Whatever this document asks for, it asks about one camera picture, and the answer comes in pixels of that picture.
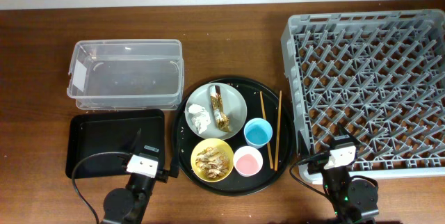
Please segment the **pink cup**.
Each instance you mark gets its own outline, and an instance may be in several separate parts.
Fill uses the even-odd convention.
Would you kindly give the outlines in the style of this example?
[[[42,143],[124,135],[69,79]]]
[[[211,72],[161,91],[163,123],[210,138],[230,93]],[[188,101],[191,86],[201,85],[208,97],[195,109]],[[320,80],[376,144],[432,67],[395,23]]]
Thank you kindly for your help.
[[[234,167],[244,177],[256,175],[264,163],[260,151],[254,147],[243,146],[234,153]]]

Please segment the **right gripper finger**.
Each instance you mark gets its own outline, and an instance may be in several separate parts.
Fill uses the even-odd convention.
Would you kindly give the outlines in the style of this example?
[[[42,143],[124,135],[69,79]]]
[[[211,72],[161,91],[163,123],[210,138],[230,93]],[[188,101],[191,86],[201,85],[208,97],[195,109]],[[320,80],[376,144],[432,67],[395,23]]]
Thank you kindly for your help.
[[[308,157],[310,155],[310,150],[307,147],[307,144],[305,142],[305,137],[303,136],[300,130],[298,130],[297,133],[297,142],[298,142],[298,156],[300,158]]]
[[[339,129],[340,136],[344,136],[345,138],[352,138],[353,136],[350,132],[341,124],[337,124],[337,128]]]

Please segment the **blue cup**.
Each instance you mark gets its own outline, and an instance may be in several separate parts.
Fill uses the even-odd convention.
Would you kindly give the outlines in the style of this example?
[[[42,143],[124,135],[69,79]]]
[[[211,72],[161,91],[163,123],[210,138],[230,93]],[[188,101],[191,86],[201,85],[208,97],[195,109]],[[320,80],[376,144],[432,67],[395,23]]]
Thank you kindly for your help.
[[[264,127],[264,120],[262,118],[253,118],[245,124],[243,134],[246,143],[249,146],[259,149],[267,144],[268,138],[266,137],[263,127]],[[270,135],[272,138],[273,129],[271,125],[270,125],[270,131],[271,131]]]

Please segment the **yellow bowl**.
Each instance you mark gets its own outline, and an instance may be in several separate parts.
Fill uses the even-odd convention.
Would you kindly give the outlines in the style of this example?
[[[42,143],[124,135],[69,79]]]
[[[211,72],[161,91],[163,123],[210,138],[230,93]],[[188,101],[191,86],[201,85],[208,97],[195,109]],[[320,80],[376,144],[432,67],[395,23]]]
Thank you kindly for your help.
[[[198,153],[200,153],[202,150],[206,149],[207,147],[216,147],[220,151],[223,151],[228,157],[229,157],[229,172],[220,179],[208,179],[206,178],[206,175],[202,170],[200,170],[195,165],[195,158]],[[233,170],[234,168],[234,152],[232,148],[223,140],[217,139],[217,138],[208,138],[201,142],[199,142],[195,148],[192,151],[191,154],[191,166],[192,171],[196,174],[197,177],[199,177],[201,180],[205,182],[219,182],[224,180]]]

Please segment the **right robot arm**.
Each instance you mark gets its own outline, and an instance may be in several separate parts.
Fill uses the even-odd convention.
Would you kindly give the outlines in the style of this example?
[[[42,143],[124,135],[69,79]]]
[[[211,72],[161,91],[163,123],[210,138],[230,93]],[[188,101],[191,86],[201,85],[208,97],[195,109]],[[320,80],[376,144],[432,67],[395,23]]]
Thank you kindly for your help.
[[[343,125],[338,124],[339,135],[324,152],[306,156],[295,162],[289,173],[295,181],[327,199],[335,213],[329,223],[375,223],[379,214],[378,183],[362,175],[351,176],[348,168],[357,159],[360,142]],[[322,175],[323,191],[298,179],[293,170],[307,166]]]

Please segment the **white tissue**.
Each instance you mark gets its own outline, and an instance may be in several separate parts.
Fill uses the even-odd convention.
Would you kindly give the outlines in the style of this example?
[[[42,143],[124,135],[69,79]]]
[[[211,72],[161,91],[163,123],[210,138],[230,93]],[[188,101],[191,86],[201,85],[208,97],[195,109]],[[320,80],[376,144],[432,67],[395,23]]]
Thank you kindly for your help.
[[[211,124],[209,112],[199,104],[191,104],[188,112],[192,115],[191,121],[197,129],[198,134],[202,134]]]

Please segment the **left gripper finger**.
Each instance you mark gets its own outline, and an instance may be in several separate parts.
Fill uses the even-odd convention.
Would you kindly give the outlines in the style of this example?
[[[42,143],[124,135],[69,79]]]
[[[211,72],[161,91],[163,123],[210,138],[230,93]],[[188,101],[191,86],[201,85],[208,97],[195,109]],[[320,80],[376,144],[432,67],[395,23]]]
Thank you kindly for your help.
[[[140,135],[141,135],[141,132],[142,132],[142,129],[139,129],[139,130],[135,133],[135,135],[134,135],[134,137],[133,137],[133,140],[131,141],[131,145],[130,145],[130,147],[129,147],[129,151],[130,151],[131,153],[134,153],[135,150],[136,150],[137,144],[138,144],[139,141],[140,141]]]
[[[172,160],[170,162],[169,176],[178,178],[179,176],[179,146],[176,141],[172,141]]]

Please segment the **gold snack wrapper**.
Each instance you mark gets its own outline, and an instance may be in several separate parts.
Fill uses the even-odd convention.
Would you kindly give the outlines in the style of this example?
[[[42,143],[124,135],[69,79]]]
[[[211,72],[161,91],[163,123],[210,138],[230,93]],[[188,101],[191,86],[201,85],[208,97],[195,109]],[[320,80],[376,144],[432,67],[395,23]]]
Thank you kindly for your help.
[[[223,99],[220,93],[220,86],[212,85],[209,87],[211,106],[216,126],[223,132],[230,132],[229,117],[224,113]]]

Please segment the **grey plate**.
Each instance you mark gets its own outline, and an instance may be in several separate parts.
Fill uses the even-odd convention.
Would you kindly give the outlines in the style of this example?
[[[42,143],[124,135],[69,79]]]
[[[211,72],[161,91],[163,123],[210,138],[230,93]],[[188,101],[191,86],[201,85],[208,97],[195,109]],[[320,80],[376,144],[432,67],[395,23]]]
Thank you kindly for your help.
[[[209,94],[209,87],[212,85],[220,86],[224,113],[229,117],[230,132],[223,132],[216,126]],[[191,104],[199,104],[209,112],[211,124],[202,134],[198,134],[197,129],[191,121],[192,115],[188,112],[188,108]],[[233,86],[225,83],[207,83],[200,86],[193,91],[190,97],[186,100],[186,108],[184,109],[186,123],[194,134],[203,139],[219,138],[222,140],[235,136],[243,128],[247,118],[247,112],[247,105],[240,92]]]

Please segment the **food scraps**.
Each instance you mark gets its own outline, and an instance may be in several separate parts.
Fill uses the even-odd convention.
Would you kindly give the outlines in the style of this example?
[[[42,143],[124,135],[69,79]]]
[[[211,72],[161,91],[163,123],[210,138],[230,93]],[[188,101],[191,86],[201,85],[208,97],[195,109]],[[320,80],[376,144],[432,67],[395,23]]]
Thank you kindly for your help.
[[[229,172],[229,157],[216,147],[207,147],[197,154],[195,165],[208,179],[220,179]]]

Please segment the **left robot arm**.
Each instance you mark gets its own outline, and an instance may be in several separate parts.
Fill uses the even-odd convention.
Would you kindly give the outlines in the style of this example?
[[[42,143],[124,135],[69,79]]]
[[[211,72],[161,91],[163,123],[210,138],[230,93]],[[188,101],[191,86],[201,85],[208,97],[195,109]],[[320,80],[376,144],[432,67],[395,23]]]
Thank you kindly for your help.
[[[179,162],[173,157],[165,169],[165,143],[160,138],[145,138],[138,129],[126,143],[129,154],[121,154],[122,168],[130,174],[124,188],[110,191],[104,199],[102,223],[141,223],[157,182],[166,183],[179,175]]]

